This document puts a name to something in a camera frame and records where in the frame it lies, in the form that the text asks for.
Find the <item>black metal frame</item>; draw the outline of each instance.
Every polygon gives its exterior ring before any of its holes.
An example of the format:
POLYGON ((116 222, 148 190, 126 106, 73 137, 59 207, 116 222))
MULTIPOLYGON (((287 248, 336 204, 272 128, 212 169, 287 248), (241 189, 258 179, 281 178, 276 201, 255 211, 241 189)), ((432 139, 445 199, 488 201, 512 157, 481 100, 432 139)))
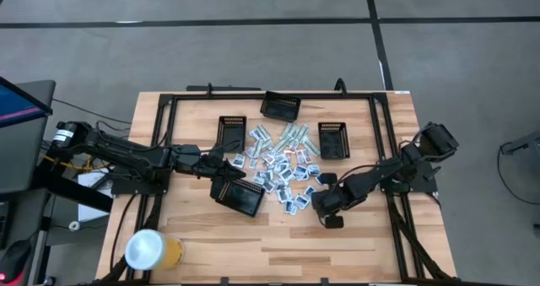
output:
MULTIPOLYGON (((340 91, 341 93, 336 93, 336 92, 334 93, 292 93, 290 95, 300 97, 304 100, 367 100, 370 106, 370 115, 371 115, 371 121, 373 124, 375 143, 378 149, 379 160, 383 160, 386 158, 386 155, 385 155, 383 137, 381 133, 380 121, 379 121, 377 108, 376 108, 377 103, 379 103, 382 108, 386 130, 387 130, 388 137, 390 140, 392 156, 397 155, 396 136, 395 136, 393 125, 392 125, 392 118, 391 118, 390 108, 388 106, 388 99, 387 99, 386 93, 384 92, 349 93, 347 91, 345 83, 341 79, 337 81, 334 90, 340 91)), ((156 119, 154 123, 154 133, 152 135, 152 144, 156 144, 159 141, 159 136, 160 136, 159 132, 160 132, 161 124, 164 120, 165 107, 167 105, 170 106, 170 112, 169 112, 166 131, 164 135, 167 135, 167 138, 165 140, 166 143, 170 144, 172 141, 172 133, 173 133, 174 125, 175 125, 176 108, 178 107, 178 102, 181 100, 262 100, 263 98, 264 98, 263 92, 214 93, 213 87, 211 84, 208 85, 208 89, 205 94, 161 94, 159 96, 158 111, 156 113, 156 119)), ((390 214, 392 205, 396 206, 396 203, 394 200, 394 196, 391 192, 385 192, 385 194, 386 194, 386 201, 388 203, 388 211, 390 214)), ((162 195, 158 195, 155 197, 154 202, 157 202, 160 205, 162 202, 162 198, 163 198, 162 195)), ((144 226, 144 217, 146 213, 146 207, 148 205, 148 199, 149 199, 148 195, 141 196, 141 201, 138 207, 138 214, 137 214, 137 220, 136 220, 134 232, 137 232, 144 226)), ((400 199, 403 205, 402 210, 405 213, 407 226, 408 228, 410 228, 410 231, 415 235, 413 214, 411 212, 407 193, 403 193, 400 196, 400 199)), ((153 209, 153 211, 154 210, 156 211, 157 215, 156 217, 154 217, 154 225, 152 226, 152 228, 157 229, 160 209, 156 208, 156 209, 153 209)), ((405 279, 408 278, 408 270, 407 270, 407 262, 405 260, 405 254, 403 250, 403 243, 402 243, 400 230, 398 226, 394 224, 393 222, 391 222, 391 230, 392 230, 392 236, 393 236, 394 244, 396 248, 397 265, 399 267, 400 277, 401 277, 401 280, 404 281, 405 279)), ((418 258, 417 253, 414 251, 413 251, 413 260, 414 260, 414 266, 417 273, 416 276, 418 278, 424 278, 424 268, 422 266, 420 259, 418 258)), ((129 267, 127 269, 126 280, 132 280, 134 283, 138 283, 139 279, 134 279, 134 273, 135 273, 134 270, 129 267)), ((150 280, 150 271, 145 271, 143 273, 143 281, 149 284, 149 280, 150 280)))

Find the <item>monitor screen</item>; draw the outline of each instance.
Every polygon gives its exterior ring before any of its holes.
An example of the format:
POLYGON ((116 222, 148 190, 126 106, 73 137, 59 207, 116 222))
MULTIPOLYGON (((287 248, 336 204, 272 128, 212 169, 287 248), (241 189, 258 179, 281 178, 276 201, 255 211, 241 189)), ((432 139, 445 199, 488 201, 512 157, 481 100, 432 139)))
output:
POLYGON ((13 86, 0 83, 0 127, 48 115, 33 97, 24 97, 24 92, 13 86))

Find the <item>yellow cable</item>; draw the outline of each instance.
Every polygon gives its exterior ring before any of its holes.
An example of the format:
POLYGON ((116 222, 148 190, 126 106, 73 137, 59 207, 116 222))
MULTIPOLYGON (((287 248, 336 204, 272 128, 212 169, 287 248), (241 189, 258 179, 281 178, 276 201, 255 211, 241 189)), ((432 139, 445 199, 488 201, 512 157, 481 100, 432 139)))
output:
MULTIPOLYGON (((53 162, 53 163, 54 163, 54 161, 55 161, 53 158, 51 158, 51 157, 49 157, 49 156, 46 156, 46 155, 44 155, 44 154, 42 154, 41 156, 43 156, 43 159, 46 159, 46 160, 51 161, 51 162, 53 162)), ((102 165, 102 166, 96 167, 96 168, 79 167, 79 166, 76 166, 76 165, 71 165, 71 164, 69 164, 69 163, 62 163, 62 162, 60 163, 60 165, 65 166, 65 167, 68 167, 68 168, 72 168, 72 169, 75 169, 75 170, 85 170, 85 171, 90 171, 90 170, 94 170, 94 169, 101 169, 101 168, 105 168, 105 167, 106 167, 106 165, 102 165)))

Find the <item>black plastic basket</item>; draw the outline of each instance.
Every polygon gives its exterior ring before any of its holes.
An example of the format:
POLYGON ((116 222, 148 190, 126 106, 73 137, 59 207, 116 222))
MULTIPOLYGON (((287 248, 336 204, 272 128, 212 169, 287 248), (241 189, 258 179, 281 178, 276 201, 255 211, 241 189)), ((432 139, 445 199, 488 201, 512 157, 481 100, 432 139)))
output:
POLYGON ((240 213, 255 217, 264 196, 264 189, 248 181, 225 182, 216 202, 240 213))
POLYGON ((216 144, 218 146, 227 145, 226 152, 238 152, 244 151, 246 144, 246 117, 245 116, 220 116, 218 124, 218 139, 216 144))
POLYGON ((319 144, 322 159, 348 159, 347 126, 344 122, 319 122, 319 144))
POLYGON ((300 111, 299 97, 267 91, 262 101, 261 113, 265 117, 282 121, 295 121, 300 111))

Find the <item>yellow liquid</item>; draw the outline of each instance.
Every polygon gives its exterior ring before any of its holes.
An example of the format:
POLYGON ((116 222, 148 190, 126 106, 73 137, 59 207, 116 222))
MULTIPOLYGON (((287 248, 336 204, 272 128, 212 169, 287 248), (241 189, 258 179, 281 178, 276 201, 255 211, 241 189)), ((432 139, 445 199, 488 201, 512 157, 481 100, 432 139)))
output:
POLYGON ((167 235, 164 235, 164 238, 165 255, 155 269, 172 269, 176 267, 184 254, 184 247, 180 240, 168 237, 167 235))

